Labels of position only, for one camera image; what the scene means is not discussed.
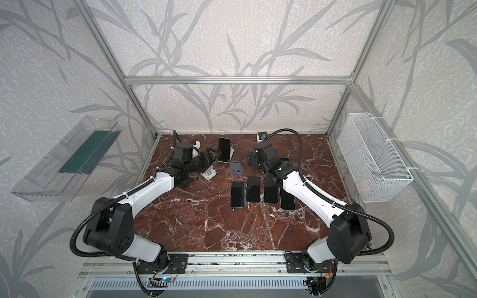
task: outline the green insert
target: green insert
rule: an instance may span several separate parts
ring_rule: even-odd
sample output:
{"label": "green insert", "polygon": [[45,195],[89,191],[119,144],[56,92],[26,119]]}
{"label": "green insert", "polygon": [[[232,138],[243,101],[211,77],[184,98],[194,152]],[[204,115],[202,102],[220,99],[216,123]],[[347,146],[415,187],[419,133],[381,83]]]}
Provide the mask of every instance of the green insert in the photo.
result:
{"label": "green insert", "polygon": [[60,173],[91,174],[121,131],[94,131],[61,167]]}

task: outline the white wire basket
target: white wire basket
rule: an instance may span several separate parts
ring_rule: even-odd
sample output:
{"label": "white wire basket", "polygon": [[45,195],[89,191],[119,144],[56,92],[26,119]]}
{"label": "white wire basket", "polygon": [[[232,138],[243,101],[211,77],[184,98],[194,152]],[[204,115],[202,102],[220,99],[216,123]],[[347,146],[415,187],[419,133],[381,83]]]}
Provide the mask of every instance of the white wire basket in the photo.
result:
{"label": "white wire basket", "polygon": [[389,201],[414,179],[370,113],[350,113],[338,145],[365,203]]}

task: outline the smartphone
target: smartphone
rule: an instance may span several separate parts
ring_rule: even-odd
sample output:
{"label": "smartphone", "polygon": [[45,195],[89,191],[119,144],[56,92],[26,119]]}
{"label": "smartphone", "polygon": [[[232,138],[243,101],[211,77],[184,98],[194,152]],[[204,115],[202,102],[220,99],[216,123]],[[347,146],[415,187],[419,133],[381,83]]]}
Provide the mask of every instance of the smartphone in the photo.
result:
{"label": "smartphone", "polygon": [[260,177],[247,178],[247,202],[260,202]]}
{"label": "smartphone", "polygon": [[275,182],[264,178],[264,193],[263,201],[265,203],[275,204],[278,203],[278,186]]}
{"label": "smartphone", "polygon": [[[282,158],[280,157],[280,160],[283,162],[289,162],[289,158]],[[283,186],[280,185],[280,206],[282,210],[295,210],[295,197],[287,193],[284,189]]]}
{"label": "smartphone", "polygon": [[230,193],[230,207],[243,208],[245,206],[245,184],[243,181],[232,182]]}
{"label": "smartphone", "polygon": [[230,145],[232,141],[227,138],[219,138],[218,139],[218,150],[220,151],[220,156],[218,157],[218,161],[223,163],[230,162]]}

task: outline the wallpaper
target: wallpaper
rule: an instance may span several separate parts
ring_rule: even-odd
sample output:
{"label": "wallpaper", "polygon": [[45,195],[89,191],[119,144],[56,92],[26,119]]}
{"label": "wallpaper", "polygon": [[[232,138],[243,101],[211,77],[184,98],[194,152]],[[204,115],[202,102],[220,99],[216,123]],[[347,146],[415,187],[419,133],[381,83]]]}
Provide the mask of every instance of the wallpaper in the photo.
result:
{"label": "wallpaper", "polygon": [[[365,112],[353,95],[338,116],[330,133],[330,145],[342,172],[347,192],[360,201],[346,161],[337,144],[349,113]],[[388,202],[367,203],[367,213],[387,222],[395,233],[393,246],[384,252],[402,297],[477,297],[477,284],[447,241],[446,236],[427,212],[412,184]],[[387,240],[387,232],[370,222],[373,247]]]}
{"label": "wallpaper", "polygon": [[382,0],[87,2],[126,75],[346,76]]}
{"label": "wallpaper", "polygon": [[[65,297],[84,259],[68,247],[101,196],[133,183],[153,141],[70,1],[0,1],[0,296]],[[10,193],[84,116],[114,119],[113,146],[69,203]]]}
{"label": "wallpaper", "polygon": [[138,85],[158,131],[326,132],[343,85]]}
{"label": "wallpaper", "polygon": [[477,245],[477,1],[395,7],[359,85]]}

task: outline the mounting plate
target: mounting plate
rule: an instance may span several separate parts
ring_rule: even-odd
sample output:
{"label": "mounting plate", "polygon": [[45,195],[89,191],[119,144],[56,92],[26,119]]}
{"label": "mounting plate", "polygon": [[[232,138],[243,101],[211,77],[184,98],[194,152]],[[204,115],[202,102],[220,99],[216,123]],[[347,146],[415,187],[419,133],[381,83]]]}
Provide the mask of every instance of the mounting plate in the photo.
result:
{"label": "mounting plate", "polygon": [[[187,259],[189,258],[188,254],[167,254],[170,257],[170,262],[174,265],[169,265],[169,268],[163,274],[184,274],[187,267]],[[139,274],[153,274],[157,268],[151,264],[148,264],[143,261],[139,261],[137,264],[137,272]]]}
{"label": "mounting plate", "polygon": [[[301,253],[285,253],[285,261],[287,263],[287,272],[288,273],[310,273],[305,269],[303,264],[303,255]],[[330,265],[335,266],[335,263],[331,260],[319,264],[318,271],[316,273],[329,273]]]}

